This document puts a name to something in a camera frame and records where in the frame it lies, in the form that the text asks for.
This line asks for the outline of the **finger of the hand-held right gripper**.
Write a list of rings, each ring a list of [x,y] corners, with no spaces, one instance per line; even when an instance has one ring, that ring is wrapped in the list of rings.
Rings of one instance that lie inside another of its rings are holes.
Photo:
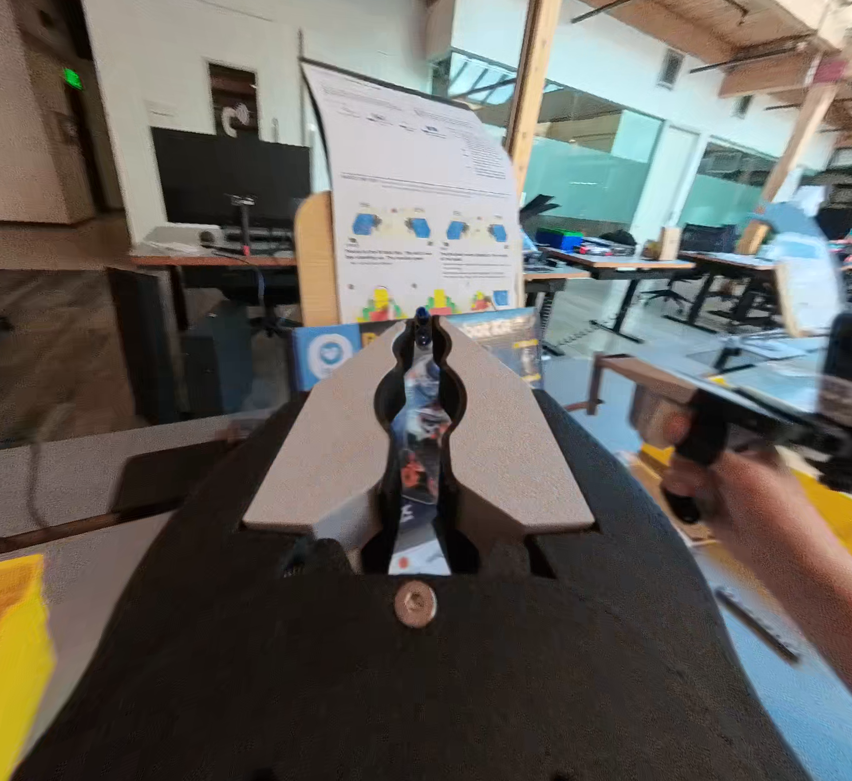
[[[658,449],[677,446],[693,422],[691,383],[636,383],[630,424],[644,443]]]

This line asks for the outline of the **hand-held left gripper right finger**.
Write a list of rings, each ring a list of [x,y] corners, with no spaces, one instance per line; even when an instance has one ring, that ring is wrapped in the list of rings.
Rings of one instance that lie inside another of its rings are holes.
[[[434,319],[452,424],[436,531],[451,574],[495,549],[593,531],[596,519],[529,382],[447,317]]]

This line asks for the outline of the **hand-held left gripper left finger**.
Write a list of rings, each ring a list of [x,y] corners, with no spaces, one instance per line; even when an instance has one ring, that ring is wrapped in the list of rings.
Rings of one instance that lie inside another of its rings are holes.
[[[357,574],[385,526],[381,493],[405,403],[405,320],[310,392],[242,518],[251,532],[328,539]]]

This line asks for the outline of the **person's right forearm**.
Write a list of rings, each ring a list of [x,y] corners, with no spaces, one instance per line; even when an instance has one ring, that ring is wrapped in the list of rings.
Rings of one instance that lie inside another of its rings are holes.
[[[804,500],[780,529],[719,540],[851,687],[850,552],[800,488]]]

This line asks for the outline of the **wooden top standing desk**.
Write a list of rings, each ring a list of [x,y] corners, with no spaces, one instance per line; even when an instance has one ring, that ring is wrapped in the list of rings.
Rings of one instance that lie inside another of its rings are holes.
[[[128,254],[127,260],[135,268],[168,271],[176,328],[180,333],[185,333],[191,325],[183,276],[190,267],[223,269],[221,273],[190,274],[191,288],[211,287],[225,297],[234,297],[240,304],[261,307],[262,315],[250,320],[253,331],[264,330],[273,337],[279,335],[282,328],[295,328],[302,323],[302,316],[298,320],[279,319],[276,312],[278,306],[301,306],[297,264],[292,252],[243,255],[240,251],[203,247],[200,253],[166,254],[165,248],[148,252],[139,245]]]
[[[779,325],[775,321],[779,303],[776,265],[773,262],[755,255],[693,251],[681,251],[679,259],[693,263],[694,271],[701,275],[701,282],[687,314],[683,318],[671,317],[671,320],[714,333],[714,329],[702,325],[699,320],[707,300],[721,295],[712,289],[714,284],[718,279],[725,279],[741,283],[743,290],[730,310],[713,310],[710,313],[723,319],[729,330],[743,327],[767,330]]]
[[[601,330],[637,345],[644,340],[623,330],[623,324],[635,299],[638,286],[644,281],[657,281],[676,274],[689,273],[695,264],[681,260],[655,261],[637,255],[589,255],[544,249],[547,261],[560,262],[588,273],[597,282],[627,282],[619,310],[610,320],[590,319],[590,330]]]

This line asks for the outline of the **person's right hand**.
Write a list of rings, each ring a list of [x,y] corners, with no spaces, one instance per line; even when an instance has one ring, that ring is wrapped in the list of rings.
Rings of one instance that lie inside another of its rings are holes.
[[[703,466],[671,455],[662,486],[695,501],[702,522],[718,539],[780,529],[800,506],[800,483],[774,446],[751,442]]]

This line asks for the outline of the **robot kit box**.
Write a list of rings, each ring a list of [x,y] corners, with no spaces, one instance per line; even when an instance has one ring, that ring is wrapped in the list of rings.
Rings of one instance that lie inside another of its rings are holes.
[[[469,338],[493,354],[532,389],[542,387],[538,315],[530,307],[446,315]],[[296,388],[307,392],[365,349],[391,322],[299,328],[293,331]],[[415,345],[403,380],[405,401],[391,420],[394,459],[399,464],[399,527],[389,557],[389,574],[448,576],[452,563],[438,517],[442,441],[451,416],[440,402],[441,371],[430,342]]]

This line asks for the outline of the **yellow plastic bin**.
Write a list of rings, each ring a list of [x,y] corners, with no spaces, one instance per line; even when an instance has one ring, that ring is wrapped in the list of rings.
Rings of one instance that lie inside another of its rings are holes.
[[[651,490],[652,496],[658,505],[682,531],[686,531],[686,525],[677,521],[666,508],[666,501],[662,497],[659,482],[662,474],[669,465],[673,448],[660,449],[649,444],[643,444],[639,451],[626,454],[624,460],[636,477],[643,485]],[[845,546],[850,549],[851,536],[851,497],[850,494],[834,491],[822,485],[816,478],[815,468],[810,466],[804,459],[789,450],[781,450],[781,456],[792,469],[794,476],[798,479],[808,499],[814,505],[826,524],[833,530],[834,534],[846,542]]]
[[[1,774],[11,776],[55,668],[43,592],[44,558],[1,563]]]

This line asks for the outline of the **black low table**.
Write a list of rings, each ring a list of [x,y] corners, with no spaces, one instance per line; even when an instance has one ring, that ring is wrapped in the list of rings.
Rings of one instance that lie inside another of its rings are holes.
[[[179,508],[239,445],[219,439],[133,456],[122,467],[108,512],[124,522]]]

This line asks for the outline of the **paper-covered wooden board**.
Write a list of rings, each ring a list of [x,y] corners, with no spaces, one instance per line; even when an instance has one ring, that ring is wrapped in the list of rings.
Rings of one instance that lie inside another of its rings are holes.
[[[814,217],[788,202],[761,204],[754,219],[769,227],[765,258],[773,265],[785,331],[793,338],[825,337],[847,305],[840,264],[825,234]]]

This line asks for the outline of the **wooden board stand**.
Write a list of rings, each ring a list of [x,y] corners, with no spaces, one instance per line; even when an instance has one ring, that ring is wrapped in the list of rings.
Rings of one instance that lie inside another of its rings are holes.
[[[330,191],[316,192],[300,204],[293,222],[293,241],[303,325],[337,325],[340,308]]]

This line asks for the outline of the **printed instruction sheet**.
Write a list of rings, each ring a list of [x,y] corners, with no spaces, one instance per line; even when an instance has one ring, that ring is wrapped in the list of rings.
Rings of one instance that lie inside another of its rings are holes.
[[[344,324],[524,303],[517,184],[468,107],[314,60]]]

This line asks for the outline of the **black monitor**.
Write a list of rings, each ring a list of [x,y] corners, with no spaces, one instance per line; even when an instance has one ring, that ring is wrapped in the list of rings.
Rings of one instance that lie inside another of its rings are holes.
[[[170,223],[237,225],[232,197],[246,197],[250,226],[285,227],[311,194],[311,153],[258,137],[150,128]]]

